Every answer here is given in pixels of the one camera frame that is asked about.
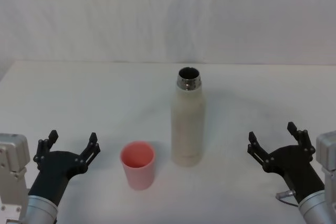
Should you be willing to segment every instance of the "white table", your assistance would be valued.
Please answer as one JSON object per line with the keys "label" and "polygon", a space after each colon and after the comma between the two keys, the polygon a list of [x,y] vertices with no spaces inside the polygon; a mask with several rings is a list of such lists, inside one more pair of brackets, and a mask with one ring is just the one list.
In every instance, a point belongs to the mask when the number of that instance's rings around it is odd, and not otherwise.
{"label": "white table", "polygon": [[[0,82],[0,132],[37,141],[57,129],[53,150],[80,153],[96,132],[101,153],[73,178],[58,223],[304,223],[275,200],[287,190],[247,154],[254,131],[269,152],[294,144],[287,122],[318,134],[336,129],[336,67],[195,65],[207,97],[205,154],[199,165],[170,161],[170,95],[182,64],[16,62]],[[157,151],[157,175],[145,191],[127,185],[121,148],[134,140]],[[320,165],[312,163],[323,177]],[[29,163],[31,186],[38,174]]]}

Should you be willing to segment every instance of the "white wall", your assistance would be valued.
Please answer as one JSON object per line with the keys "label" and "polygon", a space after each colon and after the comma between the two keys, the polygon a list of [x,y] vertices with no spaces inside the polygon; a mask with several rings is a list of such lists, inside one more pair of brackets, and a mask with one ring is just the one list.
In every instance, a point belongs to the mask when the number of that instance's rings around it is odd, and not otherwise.
{"label": "white wall", "polygon": [[336,0],[0,0],[1,59],[336,64],[335,52]]}

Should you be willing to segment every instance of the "water bottle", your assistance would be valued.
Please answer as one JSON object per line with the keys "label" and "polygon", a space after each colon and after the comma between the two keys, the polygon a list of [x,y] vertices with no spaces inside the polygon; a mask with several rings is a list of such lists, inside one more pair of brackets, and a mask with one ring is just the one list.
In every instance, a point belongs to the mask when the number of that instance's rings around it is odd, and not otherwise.
{"label": "water bottle", "polygon": [[194,166],[202,158],[205,98],[200,72],[186,67],[178,72],[171,102],[172,161]]}

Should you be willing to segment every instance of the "metal cylinder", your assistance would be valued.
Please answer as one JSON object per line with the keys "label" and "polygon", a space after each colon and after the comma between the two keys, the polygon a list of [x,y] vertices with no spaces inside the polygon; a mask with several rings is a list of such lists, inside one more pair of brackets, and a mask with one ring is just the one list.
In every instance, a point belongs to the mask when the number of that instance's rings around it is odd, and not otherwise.
{"label": "metal cylinder", "polygon": [[191,67],[182,68],[178,72],[177,86],[183,90],[195,90],[202,85],[200,72]]}
{"label": "metal cylinder", "polygon": [[334,223],[327,208],[324,190],[304,198],[299,204],[299,210],[307,224]]}
{"label": "metal cylinder", "polygon": [[29,196],[24,224],[54,224],[57,212],[57,206],[50,200],[38,196]]}

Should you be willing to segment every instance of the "pink cup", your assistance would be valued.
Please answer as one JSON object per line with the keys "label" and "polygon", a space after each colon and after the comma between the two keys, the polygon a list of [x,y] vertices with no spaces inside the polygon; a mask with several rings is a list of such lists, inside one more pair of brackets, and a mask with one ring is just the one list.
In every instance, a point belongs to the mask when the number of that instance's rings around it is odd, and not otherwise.
{"label": "pink cup", "polygon": [[134,190],[145,190],[154,181],[155,151],[147,142],[135,141],[126,145],[120,154],[128,184]]}

